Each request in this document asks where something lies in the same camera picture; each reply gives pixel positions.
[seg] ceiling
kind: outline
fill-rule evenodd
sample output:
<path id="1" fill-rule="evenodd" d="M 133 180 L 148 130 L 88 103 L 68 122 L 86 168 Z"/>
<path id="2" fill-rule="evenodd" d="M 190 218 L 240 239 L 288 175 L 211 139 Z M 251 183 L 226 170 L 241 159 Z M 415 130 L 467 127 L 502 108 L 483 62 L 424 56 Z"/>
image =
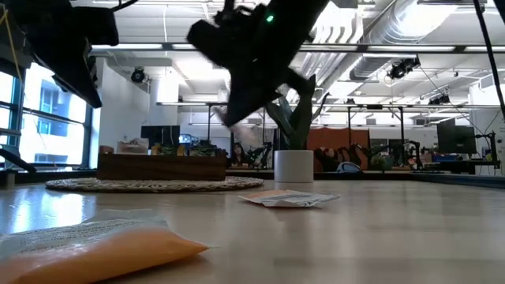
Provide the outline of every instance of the ceiling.
<path id="1" fill-rule="evenodd" d="M 246 3 L 252 6 L 253 1 Z M 391 0 L 375 0 L 374 4 L 360 6 L 360 15 L 366 27 Z M 115 6 L 117 1 L 75 1 L 78 6 Z M 160 43 L 160 42 L 185 42 L 185 36 L 191 24 L 199 19 L 210 19 L 221 7 L 218 2 L 198 2 L 177 0 L 173 5 L 166 5 L 172 1 L 163 1 L 160 5 L 133 5 L 116 13 L 119 38 L 121 43 Z M 493 4 L 487 7 L 484 15 L 489 34 L 493 44 L 505 44 L 505 25 L 494 10 Z M 422 39 L 422 44 L 483 44 L 481 29 L 475 12 L 470 7 L 459 8 L 452 13 L 434 32 Z M 184 100 L 208 100 L 217 98 L 219 89 L 226 88 L 226 74 L 213 69 L 212 64 L 197 52 L 115 52 L 115 58 L 110 59 L 110 64 L 123 62 L 121 59 L 132 60 L 142 58 L 169 58 L 173 66 L 185 79 L 181 85 L 180 95 Z M 298 54 L 292 62 L 292 67 L 300 69 L 303 66 L 306 54 Z M 450 90 L 453 103 L 464 103 L 468 97 L 470 84 L 477 82 L 476 77 L 488 74 L 490 69 L 487 55 L 466 54 L 421 54 L 422 68 L 432 79 L 416 69 L 403 80 L 391 86 L 385 80 L 386 70 L 378 72 L 372 83 L 363 84 L 357 89 L 359 92 L 351 93 L 356 103 L 409 103 L 416 102 L 423 95 L 436 90 L 437 87 Z M 499 68 L 505 69 L 505 55 L 497 54 L 496 62 Z M 117 70 L 133 70 L 132 66 L 116 66 Z M 163 66 L 146 67 L 146 73 L 151 78 L 164 76 L 166 68 Z"/>

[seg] desk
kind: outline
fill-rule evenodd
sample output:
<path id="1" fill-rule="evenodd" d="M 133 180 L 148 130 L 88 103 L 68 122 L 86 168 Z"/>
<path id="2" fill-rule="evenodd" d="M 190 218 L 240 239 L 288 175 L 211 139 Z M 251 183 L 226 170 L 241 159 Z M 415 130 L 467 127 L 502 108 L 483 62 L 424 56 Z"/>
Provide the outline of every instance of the desk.
<path id="1" fill-rule="evenodd" d="M 337 193 L 324 209 L 268 209 L 238 195 L 0 191 L 0 234 L 77 224 L 104 208 L 153 208 L 199 257 L 108 283 L 505 283 L 505 192 L 415 181 L 316 181 L 263 189 Z"/>

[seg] potted plant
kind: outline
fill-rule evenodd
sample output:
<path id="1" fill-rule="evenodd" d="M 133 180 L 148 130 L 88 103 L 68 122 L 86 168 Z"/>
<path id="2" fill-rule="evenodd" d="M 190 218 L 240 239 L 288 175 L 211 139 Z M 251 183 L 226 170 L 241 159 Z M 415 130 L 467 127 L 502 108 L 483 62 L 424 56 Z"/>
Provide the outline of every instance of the potted plant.
<path id="1" fill-rule="evenodd" d="M 289 150 L 275 152 L 276 182 L 313 182 L 314 152 L 306 148 L 310 125 L 320 115 L 326 98 L 317 111 L 312 113 L 312 97 L 316 86 L 316 77 L 310 78 L 310 92 L 300 93 L 298 105 L 291 110 L 285 96 L 279 97 L 279 104 L 270 102 L 266 105 L 268 115 L 280 128 Z"/>

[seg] orange plastic bag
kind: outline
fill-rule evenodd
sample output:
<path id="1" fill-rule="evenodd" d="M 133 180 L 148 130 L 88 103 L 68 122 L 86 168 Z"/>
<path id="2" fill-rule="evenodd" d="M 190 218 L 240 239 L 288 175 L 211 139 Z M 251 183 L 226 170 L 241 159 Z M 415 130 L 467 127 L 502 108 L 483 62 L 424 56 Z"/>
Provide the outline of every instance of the orange plastic bag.
<path id="1" fill-rule="evenodd" d="M 16 238 L 16 234 L 8 236 L 0 243 L 0 257 L 4 256 L 0 259 L 0 282 L 97 282 L 195 256 L 208 249 L 206 245 L 186 240 L 153 222 L 105 222 L 25 232 L 21 233 L 21 239 L 19 235 Z M 79 233 L 78 230 L 91 236 L 68 242 Z M 15 240 L 13 247 L 21 240 L 21 245 L 28 251 L 10 253 L 11 256 L 5 257 L 9 255 L 7 250 L 12 250 L 10 237 Z"/>

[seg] ceiling duct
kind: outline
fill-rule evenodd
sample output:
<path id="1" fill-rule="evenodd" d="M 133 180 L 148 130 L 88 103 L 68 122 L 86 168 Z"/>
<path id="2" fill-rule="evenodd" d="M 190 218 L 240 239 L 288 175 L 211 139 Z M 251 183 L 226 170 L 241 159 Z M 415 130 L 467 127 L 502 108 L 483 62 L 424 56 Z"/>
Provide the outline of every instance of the ceiling duct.
<path id="1" fill-rule="evenodd" d="M 398 0 L 364 36 L 365 44 L 416 44 L 436 30 L 458 7 L 418 5 Z M 351 80 L 367 80 L 393 58 L 361 58 L 350 72 Z"/>

